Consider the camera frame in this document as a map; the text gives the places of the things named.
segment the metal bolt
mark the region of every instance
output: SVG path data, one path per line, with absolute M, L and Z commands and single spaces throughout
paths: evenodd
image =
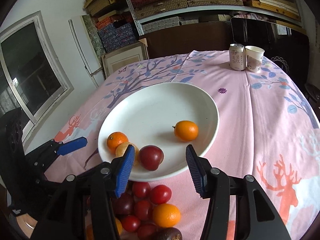
M 217 175 L 217 174 L 220 173 L 220 170 L 219 170 L 218 168 L 212 168 L 212 169 L 210 170 L 210 172 L 211 172 L 212 174 L 214 174 L 214 175 Z
M 67 181 L 73 181 L 75 179 L 76 176 L 70 174 L 67 176 Z
M 245 176 L 245 179 L 249 182 L 253 182 L 254 181 L 254 177 L 252 175 L 247 175 Z
M 110 172 L 109 168 L 102 168 L 100 171 L 102 174 L 108 174 Z

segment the window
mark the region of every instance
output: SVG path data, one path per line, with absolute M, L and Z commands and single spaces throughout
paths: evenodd
M 21 107 L 23 140 L 69 89 L 61 71 L 40 12 L 0 33 L 0 117 Z

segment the metal shelving unit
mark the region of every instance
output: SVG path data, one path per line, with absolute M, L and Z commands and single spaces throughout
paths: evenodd
M 156 15 L 152 15 L 143 19 L 138 20 L 134 8 L 132 6 L 131 0 L 126 0 L 128 3 L 129 10 L 132 14 L 134 23 L 137 27 L 138 34 L 140 36 L 144 35 L 142 25 L 143 23 L 150 22 L 159 18 L 164 18 L 167 16 L 172 16 L 172 15 L 178 15 L 178 14 L 183 14 L 183 13 L 188 13 L 188 12 L 196 12 L 196 11 L 210 11 L 210 10 L 236 10 L 236 11 L 247 11 L 247 12 L 254 12 L 254 13 L 261 13 L 273 17 L 277 17 L 279 19 L 288 21 L 290 23 L 293 23 L 298 26 L 302 26 L 302 23 L 294 20 L 290 17 L 284 16 L 279 13 L 275 13 L 269 10 L 265 9 L 260 9 L 260 8 L 255 8 L 255 7 L 249 7 L 249 6 L 239 6 L 239 5 L 207 5 L 207 6 L 193 6 L 193 7 L 187 7 L 187 8 L 182 8 L 182 9 L 177 9 L 177 10 L 171 10 L 163 13 L 159 13 Z

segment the beverage can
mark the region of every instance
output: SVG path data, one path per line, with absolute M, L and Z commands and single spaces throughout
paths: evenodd
M 242 44 L 230 44 L 229 48 L 230 67 L 234 70 L 245 69 L 245 49 Z

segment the table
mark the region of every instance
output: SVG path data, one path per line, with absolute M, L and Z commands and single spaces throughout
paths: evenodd
M 252 174 L 292 240 L 300 239 L 320 210 L 320 124 L 297 86 L 265 57 L 261 73 L 231 70 L 228 51 L 193 51 L 125 66 L 110 75 L 56 135 L 56 141 L 64 142 L 84 136 L 88 145 L 59 156 L 46 171 L 47 178 L 61 182 L 101 163 L 97 138 L 105 117 L 125 97 L 161 82 L 191 83 L 212 96 L 220 127 L 205 158 L 230 176 Z M 176 227 L 183 239 L 200 239 L 209 200 L 195 192 L 189 171 L 150 184 L 172 189 L 169 203 L 182 214 Z M 234 198 L 230 205 L 228 239 L 233 239 Z

